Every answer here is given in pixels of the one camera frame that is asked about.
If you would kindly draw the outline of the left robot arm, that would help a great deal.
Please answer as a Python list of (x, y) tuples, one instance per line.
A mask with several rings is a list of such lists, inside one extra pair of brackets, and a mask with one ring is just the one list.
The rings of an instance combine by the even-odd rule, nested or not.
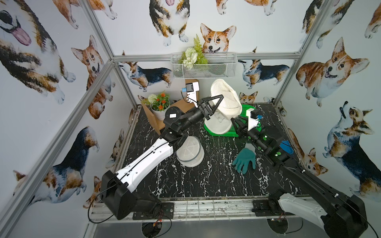
[(103, 175), (99, 197), (117, 220), (132, 212), (146, 213), (152, 218), (162, 214), (161, 201), (152, 194), (138, 194), (136, 188), (154, 168), (183, 145), (188, 137), (184, 132), (191, 125), (210, 119), (223, 99), (221, 94), (202, 98), (197, 107), (187, 112), (176, 106), (170, 107), (165, 114), (165, 130), (153, 145), (129, 165)]

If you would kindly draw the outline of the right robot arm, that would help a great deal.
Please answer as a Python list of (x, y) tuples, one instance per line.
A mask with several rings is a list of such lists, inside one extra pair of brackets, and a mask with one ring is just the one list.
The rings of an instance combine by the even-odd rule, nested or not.
[(277, 127), (269, 126), (258, 131), (249, 128), (247, 119), (231, 119), (231, 122), (239, 137), (249, 138), (277, 171), (294, 180), (314, 199), (311, 203), (280, 192), (277, 203), (282, 211), (317, 225), (331, 238), (358, 238), (371, 226), (363, 200), (355, 195), (345, 195), (309, 171), (285, 164), (290, 157), (281, 150), (285, 138)]

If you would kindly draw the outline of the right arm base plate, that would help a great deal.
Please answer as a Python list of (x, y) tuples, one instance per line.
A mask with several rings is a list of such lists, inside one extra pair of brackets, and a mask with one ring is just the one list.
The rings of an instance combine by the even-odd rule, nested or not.
[(293, 216), (293, 213), (284, 212), (279, 203), (275, 200), (253, 200), (253, 209), (252, 212), (255, 213), (256, 216), (264, 217), (264, 216)]

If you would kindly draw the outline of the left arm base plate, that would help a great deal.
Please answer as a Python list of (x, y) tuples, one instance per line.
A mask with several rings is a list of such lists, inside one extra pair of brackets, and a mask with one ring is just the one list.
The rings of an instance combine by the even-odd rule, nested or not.
[(151, 212), (134, 212), (133, 220), (173, 219), (174, 205), (172, 202), (164, 202), (156, 206)]

